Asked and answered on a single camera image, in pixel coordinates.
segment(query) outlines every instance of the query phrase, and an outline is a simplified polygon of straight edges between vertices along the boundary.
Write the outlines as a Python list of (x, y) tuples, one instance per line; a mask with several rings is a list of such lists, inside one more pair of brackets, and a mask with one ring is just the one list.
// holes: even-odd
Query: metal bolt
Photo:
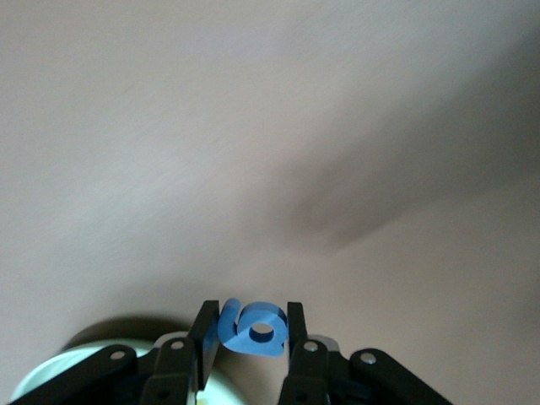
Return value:
[(121, 350), (118, 350), (117, 352), (111, 354), (111, 360), (122, 359), (125, 355), (126, 355), (126, 352), (122, 352)]
[(172, 348), (173, 350), (180, 350), (183, 347), (184, 343), (181, 340), (177, 340), (170, 345), (170, 348)]
[(316, 352), (318, 348), (319, 346), (315, 342), (309, 341), (304, 343), (304, 349), (308, 352)]
[(375, 357), (374, 354), (370, 352), (365, 352), (360, 355), (360, 360), (362, 360), (367, 365), (374, 365), (375, 362), (377, 361), (377, 358)]

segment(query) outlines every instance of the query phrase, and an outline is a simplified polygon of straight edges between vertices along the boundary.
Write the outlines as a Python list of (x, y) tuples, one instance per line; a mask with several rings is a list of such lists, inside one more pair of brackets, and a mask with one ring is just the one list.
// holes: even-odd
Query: white surface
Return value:
[[(540, 401), (540, 3), (2, 2), (0, 402), (76, 332), (305, 304)], [(233, 358), (248, 399), (285, 359)]]

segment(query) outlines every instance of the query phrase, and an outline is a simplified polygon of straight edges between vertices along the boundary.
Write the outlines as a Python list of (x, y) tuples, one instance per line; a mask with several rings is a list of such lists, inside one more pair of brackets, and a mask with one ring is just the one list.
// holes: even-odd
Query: screw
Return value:
[(119, 360), (123, 358), (126, 355), (126, 352), (122, 352), (121, 350), (118, 350), (117, 352), (111, 354), (110, 359), (111, 360)]
[(180, 350), (183, 347), (184, 343), (181, 340), (177, 340), (170, 345), (170, 348), (172, 348), (173, 350)]
[(370, 352), (365, 352), (360, 355), (360, 360), (362, 360), (367, 365), (374, 365), (375, 362), (377, 361), (377, 358), (375, 357), (374, 354)]
[(308, 352), (316, 352), (319, 346), (315, 342), (306, 342), (304, 343), (304, 349)]

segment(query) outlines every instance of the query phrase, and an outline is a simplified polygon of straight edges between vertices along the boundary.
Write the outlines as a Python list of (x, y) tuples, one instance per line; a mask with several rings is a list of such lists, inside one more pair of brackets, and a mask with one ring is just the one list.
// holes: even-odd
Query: silver screw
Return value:
[(123, 358), (126, 355), (126, 352), (122, 352), (121, 350), (118, 350), (117, 352), (111, 354), (111, 360), (119, 360)]
[(367, 365), (374, 365), (375, 362), (377, 361), (377, 358), (375, 357), (374, 354), (370, 352), (365, 352), (360, 355), (360, 360), (362, 360)]
[(180, 350), (183, 347), (184, 343), (181, 340), (177, 340), (170, 345), (170, 348), (172, 348), (173, 350)]
[(319, 346), (315, 342), (309, 341), (309, 342), (304, 343), (304, 349), (307, 350), (308, 352), (316, 352), (318, 348)]

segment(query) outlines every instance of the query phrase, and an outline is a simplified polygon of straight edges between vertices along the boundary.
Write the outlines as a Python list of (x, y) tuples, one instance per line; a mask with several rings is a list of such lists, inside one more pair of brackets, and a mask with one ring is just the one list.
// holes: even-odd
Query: blue plastic letter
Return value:
[[(227, 300), (221, 310), (218, 335), (227, 349), (258, 356), (278, 357), (283, 354), (288, 330), (287, 317), (281, 308), (269, 302), (246, 305), (236, 325), (239, 312), (240, 302), (236, 298)], [(272, 331), (255, 331), (253, 327), (259, 323), (269, 325)]]

